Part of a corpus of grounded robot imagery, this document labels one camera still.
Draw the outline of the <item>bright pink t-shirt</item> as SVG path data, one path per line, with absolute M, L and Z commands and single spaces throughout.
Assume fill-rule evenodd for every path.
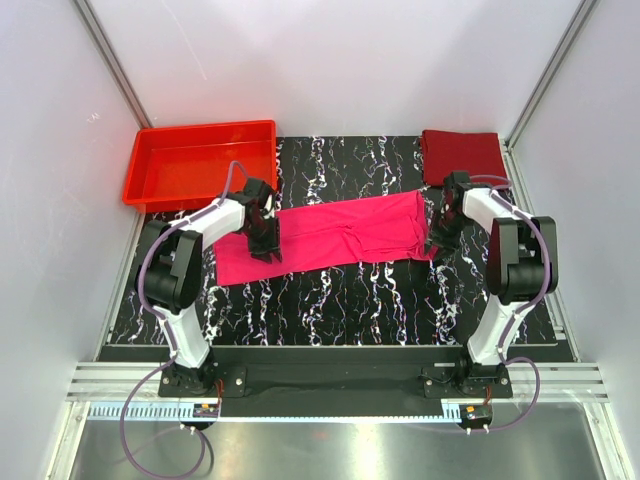
M 289 273 L 424 257 L 426 204 L 417 190 L 285 209 L 280 221 L 283 260 L 253 259 L 247 240 L 230 234 L 214 244 L 216 280 L 233 286 Z

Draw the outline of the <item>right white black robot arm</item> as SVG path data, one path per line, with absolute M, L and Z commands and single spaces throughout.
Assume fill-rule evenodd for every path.
M 454 171 L 444 180 L 443 201 L 430 221 L 425 251 L 430 259 L 452 255 L 465 227 L 489 234 L 484 279 L 485 311 L 466 344 L 470 362 L 454 371 L 454 384 L 476 396 L 490 383 L 485 366 L 504 364 L 508 347 L 528 313 L 558 284 L 556 222 L 533 216 L 501 194 L 508 184 L 491 186 L 488 175 Z

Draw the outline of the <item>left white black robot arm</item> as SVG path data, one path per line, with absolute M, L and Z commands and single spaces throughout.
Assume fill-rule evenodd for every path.
M 210 346 L 195 308 L 203 253 L 222 238 L 241 234 L 246 238 L 247 258 L 267 264 L 280 261 L 274 197 L 270 185 L 250 177 L 241 191 L 225 191 L 181 220 L 152 221 L 143 228 L 142 257 L 130 280 L 143 308 L 158 320 L 169 342 L 171 361 L 184 368 L 181 384 L 193 395 L 208 394 L 216 382 L 216 372 L 205 365 Z

